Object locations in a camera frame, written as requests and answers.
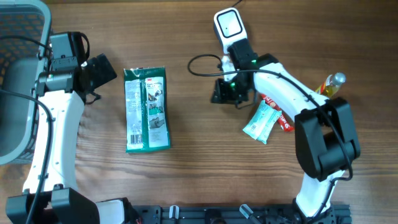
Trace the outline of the light green plastic sachet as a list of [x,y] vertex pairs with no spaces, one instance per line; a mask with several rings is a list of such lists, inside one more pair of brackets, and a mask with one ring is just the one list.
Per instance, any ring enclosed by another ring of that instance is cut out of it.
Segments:
[[243,131],[251,138],[267,144],[272,128],[281,115],[281,111],[273,109],[262,100],[250,122],[243,128]]

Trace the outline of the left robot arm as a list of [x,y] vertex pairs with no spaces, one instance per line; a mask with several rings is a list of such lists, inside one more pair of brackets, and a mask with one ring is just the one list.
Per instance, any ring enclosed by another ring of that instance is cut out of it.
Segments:
[[126,223],[129,202],[93,202],[78,192],[76,140],[86,96],[116,78],[104,55],[90,58],[81,32],[50,36],[51,61],[35,80],[34,96],[11,93],[38,107],[35,149],[22,195],[9,197],[6,215],[13,223]]

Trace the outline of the white barcode scanner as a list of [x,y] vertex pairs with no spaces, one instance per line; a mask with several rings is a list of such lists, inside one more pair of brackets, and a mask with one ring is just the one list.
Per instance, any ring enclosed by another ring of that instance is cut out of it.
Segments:
[[240,13],[234,7],[217,12],[213,27],[224,54],[228,54],[228,48],[233,43],[248,37]]

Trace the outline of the red Nescafe coffee stick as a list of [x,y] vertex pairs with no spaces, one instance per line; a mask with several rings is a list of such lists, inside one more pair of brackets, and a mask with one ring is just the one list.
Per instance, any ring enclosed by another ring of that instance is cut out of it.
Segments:
[[[279,105],[272,100],[270,97],[268,97],[265,94],[261,94],[261,98],[266,102],[267,105],[269,105],[271,108],[277,110],[277,111],[282,111],[282,109],[279,107]],[[294,130],[294,127],[289,124],[287,119],[283,114],[278,118],[277,120],[278,124],[281,126],[281,129],[283,129],[285,132],[291,132]]]

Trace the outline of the grey plastic mesh basket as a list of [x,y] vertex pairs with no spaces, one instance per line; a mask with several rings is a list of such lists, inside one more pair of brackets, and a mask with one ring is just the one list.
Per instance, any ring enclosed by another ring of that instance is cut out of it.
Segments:
[[35,82],[48,67],[52,16],[38,0],[1,1],[1,164],[28,164],[39,117]]

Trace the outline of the green 3M gloves package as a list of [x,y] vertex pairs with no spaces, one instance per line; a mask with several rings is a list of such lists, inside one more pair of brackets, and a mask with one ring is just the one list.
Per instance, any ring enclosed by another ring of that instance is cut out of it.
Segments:
[[171,147],[164,67],[124,70],[126,152],[149,153]]

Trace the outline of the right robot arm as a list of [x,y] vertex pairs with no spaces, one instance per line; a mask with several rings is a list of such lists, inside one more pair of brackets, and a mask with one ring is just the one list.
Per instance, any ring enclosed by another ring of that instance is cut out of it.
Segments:
[[246,38],[221,46],[226,56],[212,103],[239,105],[250,90],[271,97],[295,126],[295,153],[304,171],[295,209],[306,223],[326,217],[335,185],[352,179],[352,163],[361,153],[350,105],[310,90],[275,57],[255,53]]

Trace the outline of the yellow oil bottle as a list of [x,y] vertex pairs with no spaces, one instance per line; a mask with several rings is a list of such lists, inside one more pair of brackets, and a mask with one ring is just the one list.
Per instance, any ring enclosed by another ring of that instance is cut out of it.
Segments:
[[345,82],[345,74],[338,72],[334,75],[329,75],[327,79],[315,90],[315,92],[331,98]]

